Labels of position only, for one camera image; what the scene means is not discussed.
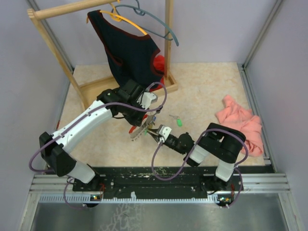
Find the red-handled metal key organizer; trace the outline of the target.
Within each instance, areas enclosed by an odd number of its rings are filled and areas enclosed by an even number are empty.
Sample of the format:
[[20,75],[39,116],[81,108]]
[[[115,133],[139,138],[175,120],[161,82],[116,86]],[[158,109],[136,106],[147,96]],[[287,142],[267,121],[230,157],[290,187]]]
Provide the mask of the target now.
[[132,126],[128,131],[130,139],[132,141],[137,140],[148,128],[145,127],[145,116],[142,119],[140,126]]

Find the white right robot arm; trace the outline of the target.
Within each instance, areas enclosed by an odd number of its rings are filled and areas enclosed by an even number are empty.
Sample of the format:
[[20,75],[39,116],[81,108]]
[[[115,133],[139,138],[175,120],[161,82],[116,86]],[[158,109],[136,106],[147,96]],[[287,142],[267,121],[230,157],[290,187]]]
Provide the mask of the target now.
[[152,171],[154,171],[154,159],[163,145],[185,155],[182,166],[174,176],[161,178],[156,175],[158,179],[163,181],[172,180],[179,175],[185,164],[191,167],[199,166],[211,154],[219,159],[215,172],[215,185],[224,191],[232,185],[231,176],[234,169],[248,158],[245,135],[238,130],[216,123],[210,123],[197,141],[194,141],[188,132],[176,137],[171,134],[171,128],[165,125],[160,125],[156,129],[149,128],[148,133],[158,143],[152,157]]

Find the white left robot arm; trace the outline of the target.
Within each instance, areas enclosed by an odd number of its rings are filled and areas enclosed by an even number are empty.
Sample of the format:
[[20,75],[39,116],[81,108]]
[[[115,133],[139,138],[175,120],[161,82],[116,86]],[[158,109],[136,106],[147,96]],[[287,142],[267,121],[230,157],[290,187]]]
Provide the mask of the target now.
[[146,116],[146,112],[157,98],[154,93],[133,80],[122,87],[102,91],[97,99],[68,125],[53,134],[44,132],[40,135],[41,157],[57,176],[73,177],[90,191],[98,189],[100,179],[94,170],[74,159],[70,153],[95,128],[118,114],[122,114],[130,125],[144,128],[151,120]]

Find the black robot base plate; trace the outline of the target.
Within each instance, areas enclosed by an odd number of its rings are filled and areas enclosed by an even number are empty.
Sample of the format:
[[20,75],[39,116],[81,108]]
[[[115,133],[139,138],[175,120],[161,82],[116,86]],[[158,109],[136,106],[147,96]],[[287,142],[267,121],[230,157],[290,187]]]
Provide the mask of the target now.
[[231,194],[242,184],[234,173],[228,182],[219,180],[215,167],[184,167],[172,180],[159,180],[150,167],[96,167],[96,179],[73,183],[74,192],[98,192],[104,199],[206,199],[212,193]]

